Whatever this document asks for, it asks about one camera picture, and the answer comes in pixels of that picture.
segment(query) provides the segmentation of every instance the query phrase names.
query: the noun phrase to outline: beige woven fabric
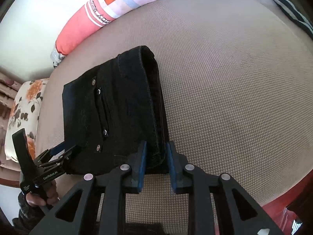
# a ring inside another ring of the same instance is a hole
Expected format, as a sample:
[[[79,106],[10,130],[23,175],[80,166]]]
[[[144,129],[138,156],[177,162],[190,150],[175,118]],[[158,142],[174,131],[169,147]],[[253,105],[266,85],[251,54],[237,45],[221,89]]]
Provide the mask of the beige woven fabric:
[[[156,56],[170,139],[191,163],[230,173],[260,204],[312,169],[313,56],[254,0],[159,0],[87,38],[51,75],[36,151],[63,140],[63,85],[138,45]],[[127,197],[126,216],[186,231],[187,197],[149,175]]]

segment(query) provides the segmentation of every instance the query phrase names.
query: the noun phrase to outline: floral fabric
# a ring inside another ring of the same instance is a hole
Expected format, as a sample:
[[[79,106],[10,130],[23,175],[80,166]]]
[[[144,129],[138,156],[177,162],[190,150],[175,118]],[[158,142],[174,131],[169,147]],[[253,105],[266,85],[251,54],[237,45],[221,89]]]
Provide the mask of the floral fabric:
[[[35,158],[35,140],[39,111],[48,80],[42,79],[25,82],[18,91],[10,113],[5,136],[4,151],[7,160],[18,162],[12,135],[22,128],[25,128],[29,153],[32,159]]]

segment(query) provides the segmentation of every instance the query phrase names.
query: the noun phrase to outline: white floor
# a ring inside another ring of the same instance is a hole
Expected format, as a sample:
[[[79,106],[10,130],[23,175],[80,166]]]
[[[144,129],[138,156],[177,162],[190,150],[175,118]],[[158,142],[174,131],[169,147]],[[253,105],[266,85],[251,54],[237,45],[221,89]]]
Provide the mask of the white floor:
[[[20,192],[21,190],[19,188],[13,188],[0,184],[0,207],[11,224],[12,219],[18,217],[18,194]]]

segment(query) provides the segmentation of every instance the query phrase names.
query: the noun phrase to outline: silver screw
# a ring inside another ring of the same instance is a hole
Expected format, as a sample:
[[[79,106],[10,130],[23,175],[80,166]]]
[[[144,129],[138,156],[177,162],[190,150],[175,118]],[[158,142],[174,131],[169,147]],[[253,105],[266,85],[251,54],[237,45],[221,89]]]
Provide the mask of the silver screw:
[[[185,169],[186,170],[194,170],[195,166],[193,166],[192,164],[186,164]]]
[[[221,175],[221,177],[222,177],[222,179],[224,179],[224,180],[230,180],[230,175],[227,174],[227,173],[223,173],[223,174]]]
[[[128,170],[128,169],[129,169],[129,165],[128,165],[128,164],[122,164],[122,165],[120,166],[120,169],[121,169],[121,170]]]
[[[89,180],[92,180],[93,177],[94,177],[93,174],[88,173],[88,174],[86,174],[86,175],[84,176],[84,180],[89,181]]]

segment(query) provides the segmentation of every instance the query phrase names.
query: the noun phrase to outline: dark sleeve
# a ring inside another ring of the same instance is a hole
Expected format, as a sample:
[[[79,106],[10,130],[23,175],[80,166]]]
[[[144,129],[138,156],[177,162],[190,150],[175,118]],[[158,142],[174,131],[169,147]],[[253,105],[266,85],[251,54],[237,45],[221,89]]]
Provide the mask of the dark sleeve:
[[[12,222],[18,234],[26,235],[29,234],[44,217],[44,213],[39,207],[29,206],[22,193],[18,195],[18,204],[20,205],[18,217],[14,218]]]

